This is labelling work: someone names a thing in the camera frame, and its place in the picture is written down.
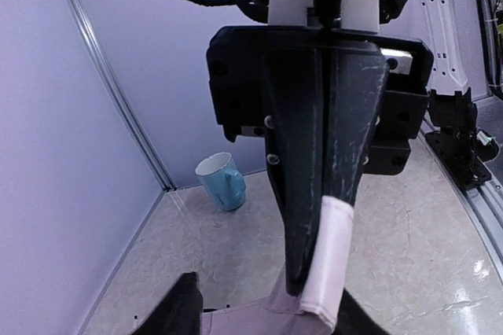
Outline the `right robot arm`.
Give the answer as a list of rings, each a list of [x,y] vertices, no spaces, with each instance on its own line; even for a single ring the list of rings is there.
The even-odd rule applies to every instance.
[[[322,198],[353,204],[363,174],[400,173],[424,116],[460,188],[490,179],[453,0],[230,1],[254,24],[212,38],[211,96],[228,140],[265,140],[290,295],[314,273]]]

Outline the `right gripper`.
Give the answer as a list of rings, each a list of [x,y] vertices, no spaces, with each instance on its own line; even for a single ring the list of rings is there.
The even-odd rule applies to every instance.
[[[285,282],[291,296],[305,286],[320,223],[321,55],[311,48],[273,47],[332,44],[347,48],[324,56],[322,193],[353,205],[364,168],[371,175],[397,175],[406,166],[409,142],[429,102],[433,56],[425,44],[361,31],[327,35],[316,28],[226,26],[211,39],[206,54],[216,121],[229,142],[264,135],[264,98],[264,114],[272,122],[266,133],[268,173],[284,223]],[[385,60],[395,51],[407,56],[397,57],[388,73]]]

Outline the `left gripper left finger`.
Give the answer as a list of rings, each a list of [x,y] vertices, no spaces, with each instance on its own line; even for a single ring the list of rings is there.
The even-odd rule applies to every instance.
[[[133,335],[200,334],[204,300],[197,272],[181,274]]]

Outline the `pink folding umbrella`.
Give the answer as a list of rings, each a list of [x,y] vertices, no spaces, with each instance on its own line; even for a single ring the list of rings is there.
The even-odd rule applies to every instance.
[[[314,257],[300,295],[288,295],[285,283],[277,281],[266,298],[204,314],[201,333],[333,333],[343,296],[353,222],[350,204],[324,196]]]

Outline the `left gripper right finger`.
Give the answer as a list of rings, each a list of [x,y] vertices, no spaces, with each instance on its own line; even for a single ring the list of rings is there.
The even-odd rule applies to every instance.
[[[333,334],[388,335],[388,332],[374,322],[356,299],[344,289]]]

